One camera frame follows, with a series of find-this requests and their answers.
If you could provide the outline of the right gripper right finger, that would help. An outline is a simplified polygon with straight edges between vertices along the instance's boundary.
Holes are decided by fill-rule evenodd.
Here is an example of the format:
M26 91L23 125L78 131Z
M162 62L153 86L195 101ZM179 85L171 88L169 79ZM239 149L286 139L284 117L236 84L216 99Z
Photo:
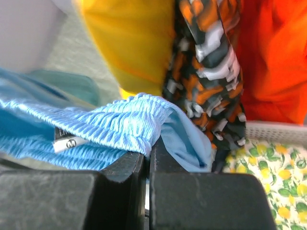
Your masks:
M250 174L190 173L152 148L149 185L152 230L274 230L263 186Z

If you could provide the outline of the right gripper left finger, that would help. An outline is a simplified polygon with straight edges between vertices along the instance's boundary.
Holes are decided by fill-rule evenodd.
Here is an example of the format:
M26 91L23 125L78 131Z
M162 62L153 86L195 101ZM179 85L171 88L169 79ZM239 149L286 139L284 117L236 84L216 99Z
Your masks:
M0 161L3 230L141 230L145 160L126 153L102 171L36 170Z

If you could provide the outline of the light blue shorts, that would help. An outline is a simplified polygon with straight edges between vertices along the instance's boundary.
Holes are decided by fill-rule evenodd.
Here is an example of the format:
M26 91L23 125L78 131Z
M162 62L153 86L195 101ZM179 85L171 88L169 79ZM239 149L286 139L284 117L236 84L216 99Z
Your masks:
M140 93L93 107L26 75L0 71L0 150L74 170L101 170L127 152L149 158L161 138L187 171L211 170L211 143L176 105Z

